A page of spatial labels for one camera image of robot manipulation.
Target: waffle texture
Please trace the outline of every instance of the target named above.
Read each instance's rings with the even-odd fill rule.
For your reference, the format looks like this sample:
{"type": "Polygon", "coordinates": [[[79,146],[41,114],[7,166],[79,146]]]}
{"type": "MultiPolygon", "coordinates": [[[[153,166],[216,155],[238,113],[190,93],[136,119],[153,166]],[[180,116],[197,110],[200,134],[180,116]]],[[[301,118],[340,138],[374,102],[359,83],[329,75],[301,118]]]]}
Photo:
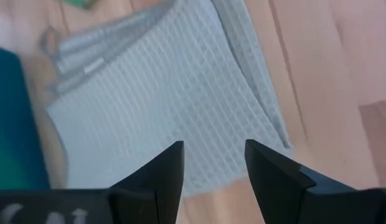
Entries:
{"type": "Polygon", "coordinates": [[[291,155],[243,0],[168,1],[64,40],[53,60],[47,112],[70,188],[109,187],[178,140],[184,195],[245,175],[246,139],[291,155]]]}

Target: teal cloth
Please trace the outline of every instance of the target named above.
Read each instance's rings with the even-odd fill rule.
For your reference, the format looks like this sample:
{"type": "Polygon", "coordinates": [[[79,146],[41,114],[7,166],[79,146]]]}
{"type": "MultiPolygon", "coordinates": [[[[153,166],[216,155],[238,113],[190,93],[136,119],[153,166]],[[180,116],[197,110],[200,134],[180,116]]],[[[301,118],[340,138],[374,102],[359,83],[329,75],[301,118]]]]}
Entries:
{"type": "Polygon", "coordinates": [[[0,49],[0,189],[49,189],[21,63],[0,49]]]}

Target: wooden floor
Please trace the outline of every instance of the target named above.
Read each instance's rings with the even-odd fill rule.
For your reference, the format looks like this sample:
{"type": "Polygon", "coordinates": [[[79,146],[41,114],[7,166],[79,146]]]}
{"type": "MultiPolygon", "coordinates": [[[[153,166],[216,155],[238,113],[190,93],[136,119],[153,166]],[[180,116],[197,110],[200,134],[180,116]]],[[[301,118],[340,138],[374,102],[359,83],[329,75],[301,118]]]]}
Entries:
{"type": "MultiPolygon", "coordinates": [[[[21,57],[54,187],[64,186],[65,160],[44,113],[55,76],[41,33],[52,26],[66,36],[158,1],[98,0],[83,12],[57,0],[0,0],[0,46],[21,57]]],[[[246,3],[295,159],[358,189],[386,186],[386,0],[246,3]]],[[[187,198],[180,211],[180,223],[263,223],[247,179],[187,198]]]]}

